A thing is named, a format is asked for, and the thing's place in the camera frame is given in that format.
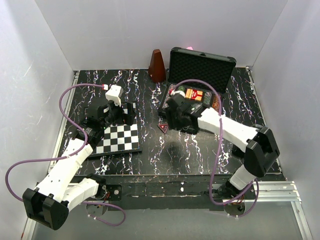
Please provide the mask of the black white chessboard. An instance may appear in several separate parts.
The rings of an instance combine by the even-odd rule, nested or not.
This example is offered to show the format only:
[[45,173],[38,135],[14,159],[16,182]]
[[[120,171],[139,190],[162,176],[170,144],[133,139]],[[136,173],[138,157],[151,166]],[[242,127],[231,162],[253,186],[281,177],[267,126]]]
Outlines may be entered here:
[[133,124],[116,124],[106,128],[104,137],[89,156],[90,158],[142,151],[141,121],[138,118],[139,111],[136,105],[137,102],[132,103],[136,114]]

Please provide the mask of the brown wooden metronome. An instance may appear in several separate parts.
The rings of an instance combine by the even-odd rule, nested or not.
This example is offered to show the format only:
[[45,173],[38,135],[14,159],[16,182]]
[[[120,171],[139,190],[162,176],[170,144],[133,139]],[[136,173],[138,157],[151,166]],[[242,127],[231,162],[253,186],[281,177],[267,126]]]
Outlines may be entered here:
[[166,80],[165,64],[159,49],[152,51],[148,74],[154,83],[162,83]]

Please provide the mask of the black red all-in triangle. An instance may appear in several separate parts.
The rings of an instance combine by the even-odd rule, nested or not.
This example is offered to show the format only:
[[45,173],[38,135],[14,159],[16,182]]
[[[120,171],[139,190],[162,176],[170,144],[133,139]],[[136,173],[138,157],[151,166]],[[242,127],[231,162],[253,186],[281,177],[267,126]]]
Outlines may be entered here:
[[166,134],[169,129],[169,125],[167,123],[159,124],[158,127],[164,134]]

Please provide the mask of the red playing card box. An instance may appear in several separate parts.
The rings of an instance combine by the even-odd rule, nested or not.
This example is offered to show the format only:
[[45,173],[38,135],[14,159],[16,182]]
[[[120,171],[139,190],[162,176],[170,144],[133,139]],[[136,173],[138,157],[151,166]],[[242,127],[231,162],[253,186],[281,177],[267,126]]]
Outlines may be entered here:
[[197,90],[193,88],[188,88],[185,93],[185,97],[189,100],[201,102],[204,96],[202,90]]

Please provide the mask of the pink grey chip stack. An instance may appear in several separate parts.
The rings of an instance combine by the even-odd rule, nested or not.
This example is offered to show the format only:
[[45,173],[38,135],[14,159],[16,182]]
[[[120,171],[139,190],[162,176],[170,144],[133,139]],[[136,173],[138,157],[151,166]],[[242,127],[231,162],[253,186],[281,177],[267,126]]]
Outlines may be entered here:
[[167,107],[168,107],[168,103],[167,103],[167,101],[165,100],[165,101],[163,102],[162,109],[165,109],[165,108],[167,108]]

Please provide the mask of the orange black chip stack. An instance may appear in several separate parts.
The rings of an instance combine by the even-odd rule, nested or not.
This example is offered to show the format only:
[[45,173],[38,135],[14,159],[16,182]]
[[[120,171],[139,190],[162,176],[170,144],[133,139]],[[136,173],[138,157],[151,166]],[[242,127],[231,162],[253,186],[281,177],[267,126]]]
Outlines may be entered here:
[[212,104],[211,104],[211,106],[212,106],[212,108],[213,108],[214,110],[216,110],[217,112],[218,112],[219,109],[220,109],[219,100],[223,101],[220,94],[218,94],[218,95],[215,94],[215,95],[212,97]]

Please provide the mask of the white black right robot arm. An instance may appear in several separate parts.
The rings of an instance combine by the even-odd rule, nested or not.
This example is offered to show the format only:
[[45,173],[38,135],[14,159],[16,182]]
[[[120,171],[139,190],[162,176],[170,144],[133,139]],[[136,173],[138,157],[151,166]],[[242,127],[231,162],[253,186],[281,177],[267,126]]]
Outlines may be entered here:
[[219,113],[202,103],[192,103],[180,91],[167,100],[166,119],[170,129],[197,134],[204,130],[221,135],[231,142],[233,152],[243,158],[239,167],[227,181],[226,192],[237,199],[255,178],[262,178],[280,155],[272,130],[266,126],[246,126]]

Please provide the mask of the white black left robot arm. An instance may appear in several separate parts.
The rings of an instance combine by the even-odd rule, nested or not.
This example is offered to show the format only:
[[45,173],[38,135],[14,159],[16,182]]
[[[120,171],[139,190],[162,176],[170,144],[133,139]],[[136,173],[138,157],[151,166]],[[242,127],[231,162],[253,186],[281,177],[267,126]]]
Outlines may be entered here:
[[83,162],[93,153],[111,125],[134,123],[136,112],[132,102],[119,106],[112,100],[100,99],[87,109],[85,120],[48,175],[35,187],[27,188],[22,195],[27,216],[52,230],[58,230],[69,212],[87,199],[102,200],[110,192],[106,180],[89,174],[75,186],[68,185]]

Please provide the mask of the black poker chip case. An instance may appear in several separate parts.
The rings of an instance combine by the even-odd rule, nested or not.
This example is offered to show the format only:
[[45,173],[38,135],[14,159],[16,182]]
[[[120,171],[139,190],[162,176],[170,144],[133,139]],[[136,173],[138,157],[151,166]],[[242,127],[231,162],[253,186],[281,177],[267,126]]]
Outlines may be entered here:
[[[211,104],[214,95],[221,95],[219,100],[219,111],[222,112],[222,104],[227,90],[227,85],[231,79],[232,72],[236,66],[236,59],[231,56],[222,56],[213,53],[190,50],[181,47],[174,47],[170,51],[168,86],[158,109],[160,117],[166,118],[166,108],[162,109],[164,101],[168,101],[170,91],[177,90],[179,86],[187,89],[196,89],[212,94]],[[185,99],[191,103],[202,103],[202,101]]]

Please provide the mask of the green yellow chip stack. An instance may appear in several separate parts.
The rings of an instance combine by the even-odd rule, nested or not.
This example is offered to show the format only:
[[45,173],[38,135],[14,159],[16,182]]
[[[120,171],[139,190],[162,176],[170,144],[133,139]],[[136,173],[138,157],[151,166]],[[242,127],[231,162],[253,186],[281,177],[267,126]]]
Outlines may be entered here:
[[184,86],[179,86],[177,88],[178,91],[182,91],[182,92],[185,92],[186,91],[186,88]]

